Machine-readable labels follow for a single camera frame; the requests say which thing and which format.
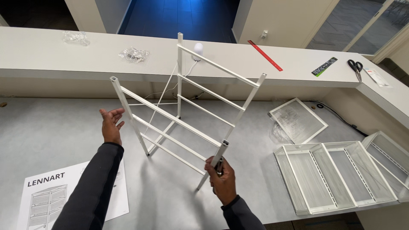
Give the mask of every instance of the gray table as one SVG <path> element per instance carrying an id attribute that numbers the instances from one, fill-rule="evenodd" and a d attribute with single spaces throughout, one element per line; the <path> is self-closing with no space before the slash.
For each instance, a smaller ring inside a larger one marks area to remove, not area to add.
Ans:
<path id="1" fill-rule="evenodd" d="M 115 99 L 2 98 L 0 102 L 4 101 L 8 105 L 0 108 L 0 226 L 15 229 L 24 178 L 90 160 L 103 142 L 98 109 L 110 110 L 121 105 Z M 197 103 L 227 120 L 237 113 L 221 101 Z M 273 122 L 267 113 L 279 104 L 252 102 L 231 134 L 230 147 L 225 153 L 236 172 L 237 193 L 262 223 L 311 217 L 295 215 L 273 154 L 283 142 L 272 135 Z M 176 114 L 175 105 L 162 108 Z M 363 139 L 328 110 L 314 111 L 329 127 L 310 143 Z M 149 120 L 153 111 L 145 106 L 133 106 L 133 112 Z M 221 140 L 228 129 L 226 124 L 187 103 L 182 104 L 182 119 L 216 140 Z M 156 127 L 163 130 L 169 123 L 163 116 L 155 115 Z M 205 157 L 216 151 L 215 146 L 180 126 L 175 126 L 170 134 Z M 148 135 L 157 137 L 149 131 Z M 128 120 L 121 136 L 130 212 L 106 222 L 104 229 L 228 228 L 221 203 L 209 184 L 206 182 L 195 192 L 200 174 L 162 150 L 146 157 Z M 163 145 L 203 168 L 202 161 L 170 141 L 164 141 Z M 397 202 L 329 214 L 392 204 Z"/>

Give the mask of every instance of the red ruler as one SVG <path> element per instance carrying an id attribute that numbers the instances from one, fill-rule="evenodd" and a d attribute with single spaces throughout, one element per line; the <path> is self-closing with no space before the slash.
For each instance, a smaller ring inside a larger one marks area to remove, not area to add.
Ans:
<path id="1" fill-rule="evenodd" d="M 282 69 L 279 65 L 277 65 L 277 63 L 275 63 L 275 62 L 273 61 L 273 59 L 271 59 L 267 54 L 265 54 L 265 52 L 262 51 L 254 42 L 252 42 L 252 40 L 248 40 L 248 42 L 249 42 L 254 48 L 256 48 L 256 50 L 259 51 L 260 54 L 265 57 L 265 59 L 267 59 L 267 61 L 269 61 L 271 64 L 273 64 L 275 68 L 277 68 L 279 71 L 283 71 L 283 69 Z"/>

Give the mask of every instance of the table surface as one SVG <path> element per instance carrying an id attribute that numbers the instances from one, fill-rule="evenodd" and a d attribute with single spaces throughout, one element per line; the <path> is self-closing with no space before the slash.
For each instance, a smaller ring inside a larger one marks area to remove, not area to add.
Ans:
<path id="1" fill-rule="evenodd" d="M 121 107 L 121 104 L 115 99 L 3 98 L 2 101 L 8 105 L 0 108 L 0 173 L 3 175 L 0 178 L 0 225 L 4 229 L 15 229 L 24 178 L 89 161 L 103 142 L 98 109 L 110 110 Z M 227 120 L 237 114 L 237 110 L 221 101 L 196 102 Z M 273 122 L 267 113 L 280 104 L 252 102 L 230 135 L 230 146 L 225 152 L 226 159 L 235 169 L 237 193 L 262 223 L 311 217 L 295 214 L 273 154 L 284 142 L 273 136 Z M 161 107 L 176 115 L 176 105 Z M 133 106 L 132 110 L 144 120 L 153 113 L 145 106 Z M 328 110 L 317 108 L 314 112 L 329 127 L 310 143 L 363 140 L 362 135 Z M 215 140 L 221 140 L 229 128 L 185 102 L 182 102 L 182 120 Z M 169 123 L 159 114 L 153 120 L 161 130 Z M 150 131 L 147 135 L 158 136 Z M 215 146 L 181 126 L 174 126 L 170 135 L 205 157 L 216 152 Z M 200 174 L 162 150 L 147 157 L 127 120 L 121 129 L 121 137 L 130 213 L 107 221 L 104 229 L 228 228 L 221 203 L 209 183 L 195 192 L 202 177 Z M 170 141 L 165 140 L 162 144 L 196 167 L 203 168 L 201 160 Z M 397 201 L 325 215 L 392 204 Z"/>
<path id="2" fill-rule="evenodd" d="M 60 30 L 0 27 L 0 34 L 0 52 L 4 54 L 0 55 L 2 77 L 108 80 L 115 75 L 127 81 L 166 81 L 177 60 L 176 39 L 87 32 L 91 44 L 84 47 L 63 42 Z M 184 46 L 192 50 L 197 42 L 184 40 Z M 266 85 L 357 88 L 409 128 L 409 106 L 402 100 L 409 98 L 409 88 L 360 54 L 260 46 L 284 69 L 279 72 L 250 44 L 201 43 L 204 45 L 203 56 L 237 74 L 255 81 L 261 73 L 266 73 Z M 121 59 L 118 54 L 130 46 L 149 50 L 150 57 L 137 64 Z M 311 73 L 331 57 L 338 58 L 338 61 L 323 74 L 316 77 Z M 379 87 L 365 72 L 361 74 L 363 83 L 359 83 L 346 63 L 348 59 L 375 69 L 393 88 Z M 193 63 L 192 56 L 185 53 L 184 74 Z M 203 61 L 197 63 L 191 76 L 202 78 L 199 83 L 240 82 Z"/>

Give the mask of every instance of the white lamp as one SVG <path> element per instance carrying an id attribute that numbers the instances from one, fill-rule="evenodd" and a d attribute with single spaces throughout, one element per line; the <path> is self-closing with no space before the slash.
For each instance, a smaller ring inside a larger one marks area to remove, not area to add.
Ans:
<path id="1" fill-rule="evenodd" d="M 196 43 L 195 48 L 194 48 L 195 53 L 197 53 L 200 56 L 203 56 L 203 45 L 201 43 Z M 195 61 L 200 61 L 200 58 L 193 56 L 193 59 Z"/>

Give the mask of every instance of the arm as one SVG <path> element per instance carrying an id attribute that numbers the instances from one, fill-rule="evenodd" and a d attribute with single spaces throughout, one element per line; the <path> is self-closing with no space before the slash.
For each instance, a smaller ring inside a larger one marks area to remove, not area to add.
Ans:
<path id="1" fill-rule="evenodd" d="M 230 230 L 265 230 L 260 220 L 251 212 L 246 202 L 236 194 L 236 177 L 226 159 L 223 162 L 223 175 L 219 177 L 210 165 L 213 157 L 206 160 L 204 169 L 210 175 L 210 185 L 222 202 L 223 216 Z"/>
<path id="2" fill-rule="evenodd" d="M 103 227 L 112 187 L 124 154 L 119 135 L 124 122 L 115 126 L 122 117 L 123 109 L 100 112 L 105 143 L 98 148 L 82 173 L 53 230 L 100 230 Z"/>

